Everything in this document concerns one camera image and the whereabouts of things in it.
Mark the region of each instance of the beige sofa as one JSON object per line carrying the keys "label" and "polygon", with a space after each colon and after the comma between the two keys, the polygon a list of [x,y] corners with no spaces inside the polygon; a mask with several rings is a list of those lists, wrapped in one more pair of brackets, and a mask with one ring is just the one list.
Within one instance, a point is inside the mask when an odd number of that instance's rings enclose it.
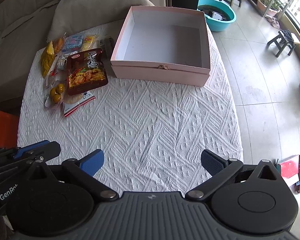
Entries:
{"label": "beige sofa", "polygon": [[4,0],[0,4],[0,102],[23,96],[33,58],[47,39],[124,19],[132,5],[153,4],[149,0]]}
{"label": "beige sofa", "polygon": [[0,4],[0,102],[23,95],[37,50],[59,0],[4,0]]}

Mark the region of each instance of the snack bag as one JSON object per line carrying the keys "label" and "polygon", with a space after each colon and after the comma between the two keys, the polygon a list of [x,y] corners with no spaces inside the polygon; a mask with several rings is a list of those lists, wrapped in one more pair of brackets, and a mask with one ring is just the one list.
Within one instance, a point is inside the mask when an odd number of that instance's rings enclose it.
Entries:
{"label": "snack bag", "polygon": [[99,35],[87,35],[85,36],[80,52],[85,51],[85,50],[89,50],[89,49],[93,49],[93,45],[95,44],[97,38]]}
{"label": "snack bag", "polygon": [[75,111],[78,107],[88,103],[89,101],[95,99],[96,97],[90,93],[90,91],[80,93],[78,95],[69,96],[66,95],[65,99],[63,100],[63,114],[67,117],[73,111]]}
{"label": "snack bag", "polygon": [[46,91],[45,107],[57,109],[63,102],[65,95],[66,83],[64,81],[57,80],[53,86],[49,86],[49,90]]}
{"label": "snack bag", "polygon": [[76,95],[108,84],[102,49],[90,49],[67,59],[67,93]]}
{"label": "snack bag", "polygon": [[66,54],[60,55],[59,58],[58,58],[58,61],[57,61],[57,65],[56,65],[52,75],[57,74],[59,71],[66,70],[66,68],[67,68],[67,58],[70,55],[73,55],[73,54],[76,54],[76,53],[78,53],[78,52],[74,51],[72,53],[66,53]]}
{"label": "snack bag", "polygon": [[62,53],[79,51],[83,42],[83,35],[72,35],[66,38]]}
{"label": "snack bag", "polygon": [[114,40],[109,35],[101,36],[97,39],[97,47],[102,49],[102,60],[111,59],[114,50]]}
{"label": "snack bag", "polygon": [[59,38],[55,41],[53,41],[53,46],[54,46],[54,52],[57,54],[61,49],[63,48],[63,45],[65,43],[65,37]]}
{"label": "snack bag", "polygon": [[55,60],[55,52],[52,41],[49,42],[45,50],[42,52],[40,59],[42,76],[46,77],[52,63]]}

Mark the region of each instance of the yellow snack package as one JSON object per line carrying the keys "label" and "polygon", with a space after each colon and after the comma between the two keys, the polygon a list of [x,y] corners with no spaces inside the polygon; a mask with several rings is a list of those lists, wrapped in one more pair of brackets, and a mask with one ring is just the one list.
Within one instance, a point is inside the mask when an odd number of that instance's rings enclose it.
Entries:
{"label": "yellow snack package", "polygon": [[93,49],[93,45],[96,42],[99,35],[87,35],[84,37],[80,52]]}
{"label": "yellow snack package", "polygon": [[55,52],[52,41],[49,42],[45,50],[41,54],[41,71],[42,76],[46,77],[49,72],[52,63],[55,60]]}

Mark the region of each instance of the table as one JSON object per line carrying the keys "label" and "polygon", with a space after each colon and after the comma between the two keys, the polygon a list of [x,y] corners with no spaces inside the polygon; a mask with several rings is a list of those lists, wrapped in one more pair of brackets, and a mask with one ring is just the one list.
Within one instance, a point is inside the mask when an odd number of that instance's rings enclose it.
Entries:
{"label": "table", "polygon": [[[85,31],[118,38],[123,21]],[[229,81],[208,28],[211,71],[204,87],[117,79],[105,62],[109,84],[92,90],[96,99],[68,117],[43,105],[39,50],[34,58],[20,113],[18,145],[44,139],[61,146],[59,164],[95,149],[105,163],[95,174],[119,194],[123,191],[181,191],[207,180],[201,152],[243,160],[241,136]]]}

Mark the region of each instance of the teal plastic basin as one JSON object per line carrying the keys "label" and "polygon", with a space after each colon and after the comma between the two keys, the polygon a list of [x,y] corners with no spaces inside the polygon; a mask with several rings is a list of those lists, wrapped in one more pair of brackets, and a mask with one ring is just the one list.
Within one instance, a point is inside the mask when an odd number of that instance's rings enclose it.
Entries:
{"label": "teal plastic basin", "polygon": [[224,2],[221,2],[221,1],[218,1],[218,0],[199,0],[198,8],[200,7],[200,5],[204,5],[204,4],[220,8],[227,15],[229,15],[230,19],[231,19],[230,21],[219,21],[219,20],[215,20],[215,19],[213,19],[210,16],[205,14],[206,22],[207,22],[210,30],[213,31],[213,32],[224,31],[226,28],[229,27],[229,25],[231,23],[235,22],[235,20],[237,19],[237,16],[236,16],[235,12],[231,9],[231,7],[229,5],[227,5]]}

